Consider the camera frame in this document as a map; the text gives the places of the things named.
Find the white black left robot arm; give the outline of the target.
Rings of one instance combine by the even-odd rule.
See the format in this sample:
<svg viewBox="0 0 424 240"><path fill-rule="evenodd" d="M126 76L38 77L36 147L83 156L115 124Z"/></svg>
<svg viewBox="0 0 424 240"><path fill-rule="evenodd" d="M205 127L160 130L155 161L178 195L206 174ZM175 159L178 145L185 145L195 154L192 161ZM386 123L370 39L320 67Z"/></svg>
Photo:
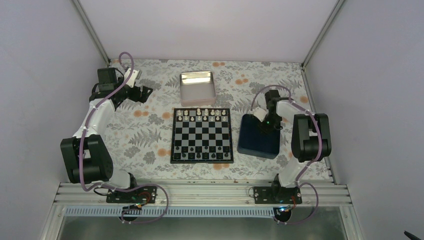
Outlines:
<svg viewBox="0 0 424 240"><path fill-rule="evenodd" d="M110 119L125 101L145 103L153 89L136 86L141 70L128 67L117 76L117 68L99 68L96 83L89 97L89 109L79 129L60 143L68 179L73 184L93 184L119 190L119 196L131 203L139 197L135 177L113 165L112 157L102 139Z"/></svg>

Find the blue plastic piece tray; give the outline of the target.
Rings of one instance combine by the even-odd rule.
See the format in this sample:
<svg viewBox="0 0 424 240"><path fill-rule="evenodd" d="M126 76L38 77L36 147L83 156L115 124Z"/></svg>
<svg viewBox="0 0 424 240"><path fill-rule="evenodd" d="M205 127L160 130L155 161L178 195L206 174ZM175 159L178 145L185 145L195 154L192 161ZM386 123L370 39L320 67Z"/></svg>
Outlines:
<svg viewBox="0 0 424 240"><path fill-rule="evenodd" d="M265 133L260 122L252 114L244 114L240 122L237 151L240 154L275 159L280 153L281 131L274 127Z"/></svg>

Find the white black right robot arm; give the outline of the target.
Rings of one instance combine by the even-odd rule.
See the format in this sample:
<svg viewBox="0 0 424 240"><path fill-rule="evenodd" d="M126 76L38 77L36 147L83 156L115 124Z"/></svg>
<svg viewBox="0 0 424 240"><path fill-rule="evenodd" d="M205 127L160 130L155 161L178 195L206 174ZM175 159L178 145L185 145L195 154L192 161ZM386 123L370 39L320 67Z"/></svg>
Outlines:
<svg viewBox="0 0 424 240"><path fill-rule="evenodd" d="M291 151L295 159L278 173L271 184L271 198L278 204L295 199L299 180L307 168L331 153L328 116L313 113L298 105L291 97L281 97L277 89L265 93L267 114L259 127L266 134L279 133L281 121L292 123Z"/></svg>

